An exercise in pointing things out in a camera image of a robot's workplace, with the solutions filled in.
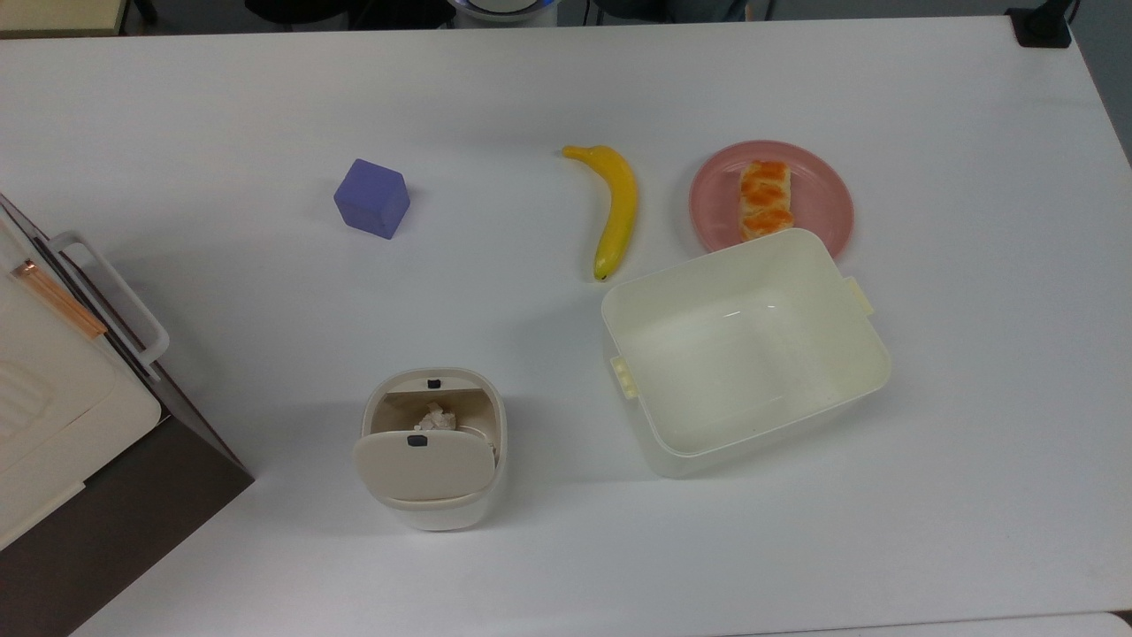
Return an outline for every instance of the plastic container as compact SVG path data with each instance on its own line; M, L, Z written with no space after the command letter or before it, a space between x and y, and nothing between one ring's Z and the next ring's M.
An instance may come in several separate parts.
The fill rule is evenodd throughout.
M860 287L800 229L621 283L601 313L634 432L667 477L827 423L892 369Z
M436 404L455 430L417 431ZM453 531L483 519L507 466L503 399L470 370L413 370L381 384L366 405L353 462L366 488L410 526Z

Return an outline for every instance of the microwave handle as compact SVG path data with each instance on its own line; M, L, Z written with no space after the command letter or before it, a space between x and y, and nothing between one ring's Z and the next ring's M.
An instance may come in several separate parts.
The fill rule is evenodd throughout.
M51 250L55 251L57 253L62 253L65 249L69 248L70 246L74 246L75 243L82 244L84 248L87 249L87 251L91 252L91 256L93 256L94 259L98 261L98 265L101 265L103 269L106 270L106 273L110 275L110 278L114 282L114 284L121 287L121 291L122 293L126 294L126 298L128 298L130 302L137 305L138 311L142 312L142 316L145 318L146 322L149 324L151 328L153 328L153 332L156 335L156 339L154 341L154 343L149 344L148 347L137 353L138 362L142 363L143 365L149 365L158 358L161 358L162 354L165 354L166 350L169 350L169 333L166 333L165 328L163 328L161 324L157 322L157 318L153 315L152 311L149 311L149 308L146 307L144 302L142 302L142 299L139 299L138 295L134 293L134 290L131 290L129 284L122 278L122 275L118 273L118 269L114 269L114 266L111 265L109 260L106 260L106 257L102 256L102 252L100 252L94 248L94 246L88 243L86 239L83 238L83 234L79 234L74 230L67 230L66 232L60 232L59 234L55 234L48 241L48 247L51 248Z

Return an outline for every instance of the black device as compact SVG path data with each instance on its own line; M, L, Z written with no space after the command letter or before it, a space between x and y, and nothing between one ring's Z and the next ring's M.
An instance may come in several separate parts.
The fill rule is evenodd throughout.
M1037 9L1006 9L1018 43L1032 49L1067 49L1073 36L1065 11L1072 3L1073 0L1048 0Z

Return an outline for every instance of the white plastic box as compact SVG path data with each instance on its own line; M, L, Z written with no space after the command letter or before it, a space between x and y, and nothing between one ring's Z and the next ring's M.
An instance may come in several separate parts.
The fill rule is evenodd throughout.
M892 369L856 281L801 229L621 283L601 313L634 432L667 477L827 423Z

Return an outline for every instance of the food on plate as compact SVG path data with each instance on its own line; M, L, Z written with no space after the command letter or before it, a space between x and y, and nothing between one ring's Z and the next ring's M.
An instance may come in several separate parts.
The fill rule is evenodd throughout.
M739 177L739 233L744 241L794 227L790 166L782 161L753 161Z
M637 206L636 178L625 157L609 146L566 146L563 156L589 165L609 184L609 217L593 257L593 277L604 281L620 265L633 235Z

